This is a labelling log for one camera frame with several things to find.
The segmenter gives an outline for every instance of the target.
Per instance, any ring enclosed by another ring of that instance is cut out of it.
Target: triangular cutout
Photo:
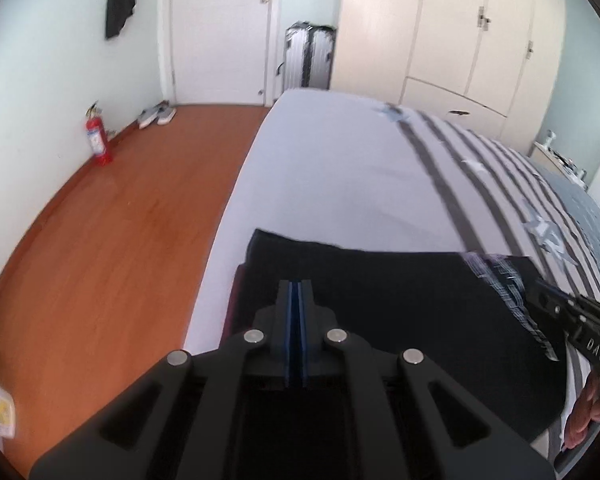
[[[431,397],[440,412],[451,442],[465,448],[489,435],[489,427],[470,412],[441,383],[429,383]]]
[[[101,428],[100,435],[122,449],[132,449],[138,442],[161,389],[158,383],[148,384],[142,392],[111,415]]]

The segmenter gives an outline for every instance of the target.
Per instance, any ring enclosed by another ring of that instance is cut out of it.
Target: human hand
[[[591,421],[600,422],[600,375],[591,371],[564,428],[564,447],[573,449],[587,436]]]

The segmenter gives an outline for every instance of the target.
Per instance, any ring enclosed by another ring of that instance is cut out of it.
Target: wardrobe
[[[331,89],[526,152],[551,99],[564,0],[342,0]]]

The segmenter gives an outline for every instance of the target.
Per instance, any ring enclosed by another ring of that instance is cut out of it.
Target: silver screw
[[[402,354],[402,358],[412,365],[419,365],[424,361],[424,354],[417,348],[409,348]]]
[[[244,333],[244,340],[247,343],[259,343],[263,339],[264,339],[264,334],[256,328],[247,330],[247,332]]]
[[[327,332],[327,339],[334,343],[342,343],[347,338],[347,333],[341,328],[332,328]]]
[[[171,366],[180,366],[187,362],[189,356],[184,350],[174,350],[167,355],[167,362]]]

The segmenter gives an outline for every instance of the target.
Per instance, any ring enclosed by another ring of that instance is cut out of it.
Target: fire extinguisher label
[[[102,155],[105,151],[105,147],[104,142],[102,142],[102,137],[100,137],[100,130],[97,128],[88,130],[87,136],[91,142],[91,149],[93,150],[93,153],[95,155]]]

